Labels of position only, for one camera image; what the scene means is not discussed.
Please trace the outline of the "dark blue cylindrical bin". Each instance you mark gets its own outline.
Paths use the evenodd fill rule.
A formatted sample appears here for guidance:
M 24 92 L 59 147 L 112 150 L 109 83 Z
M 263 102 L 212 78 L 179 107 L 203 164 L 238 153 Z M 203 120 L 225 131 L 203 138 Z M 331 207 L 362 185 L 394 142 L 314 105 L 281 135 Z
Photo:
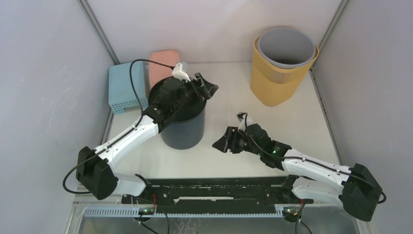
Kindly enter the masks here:
M 177 150 L 197 145 L 204 135 L 206 104 L 206 100 L 196 100 L 183 107 L 175 121 L 160 133 L 165 144 Z

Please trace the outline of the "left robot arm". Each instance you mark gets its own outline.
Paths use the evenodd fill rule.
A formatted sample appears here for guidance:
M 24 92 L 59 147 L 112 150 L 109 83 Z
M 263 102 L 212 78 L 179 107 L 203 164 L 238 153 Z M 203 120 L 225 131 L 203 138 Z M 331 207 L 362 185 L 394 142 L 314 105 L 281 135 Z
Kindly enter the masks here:
M 191 81 L 169 77 L 155 85 L 155 97 L 141 117 L 112 140 L 95 147 L 85 146 L 78 153 L 76 179 L 98 200 L 110 195 L 133 195 L 140 203 L 151 200 L 152 190 L 140 175 L 119 174 L 115 170 L 135 148 L 164 131 L 180 112 L 191 104 L 206 104 L 219 86 L 200 73 Z

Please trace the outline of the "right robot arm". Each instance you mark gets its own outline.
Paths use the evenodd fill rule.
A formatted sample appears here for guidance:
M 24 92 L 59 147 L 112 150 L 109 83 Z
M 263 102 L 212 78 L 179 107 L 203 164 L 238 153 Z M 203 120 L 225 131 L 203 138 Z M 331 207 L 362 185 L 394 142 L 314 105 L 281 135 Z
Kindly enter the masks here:
M 387 200 L 366 166 L 336 165 L 310 157 L 271 139 L 258 124 L 243 128 L 228 126 L 212 147 L 222 153 L 252 153 L 266 166 L 288 172 L 281 190 L 282 198 L 288 203 L 307 199 L 336 205 L 352 217 L 369 222 L 377 205 Z

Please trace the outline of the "grey bin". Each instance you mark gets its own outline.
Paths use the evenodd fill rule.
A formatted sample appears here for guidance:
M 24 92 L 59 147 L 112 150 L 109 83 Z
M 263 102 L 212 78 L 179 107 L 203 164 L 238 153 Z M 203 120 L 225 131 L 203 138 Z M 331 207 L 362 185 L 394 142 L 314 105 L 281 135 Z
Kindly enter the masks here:
M 316 55 L 316 45 L 304 32 L 276 27 L 259 36 L 257 50 L 263 58 L 282 69 L 307 65 Z

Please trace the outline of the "blue plastic basket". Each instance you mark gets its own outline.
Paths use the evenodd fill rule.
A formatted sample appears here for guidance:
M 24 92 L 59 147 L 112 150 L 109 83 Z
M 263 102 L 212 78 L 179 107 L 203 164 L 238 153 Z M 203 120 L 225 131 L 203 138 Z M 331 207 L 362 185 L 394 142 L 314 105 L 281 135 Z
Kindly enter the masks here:
M 143 61 L 113 65 L 109 68 L 109 99 L 108 103 L 114 114 L 121 114 L 133 109 L 139 109 L 137 99 L 142 107 L 148 107 L 149 75 L 147 65 Z

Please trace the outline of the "pink plastic basket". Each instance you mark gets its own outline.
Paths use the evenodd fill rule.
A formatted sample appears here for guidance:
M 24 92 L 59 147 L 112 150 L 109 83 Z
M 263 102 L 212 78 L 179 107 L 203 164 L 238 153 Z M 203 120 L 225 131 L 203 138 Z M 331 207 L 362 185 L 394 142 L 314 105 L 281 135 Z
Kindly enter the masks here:
M 180 55 L 176 50 L 166 50 L 152 53 L 149 60 L 168 66 L 175 66 L 180 61 Z M 172 73 L 170 68 L 154 63 L 149 63 L 148 70 L 150 88 L 162 79 L 170 77 Z

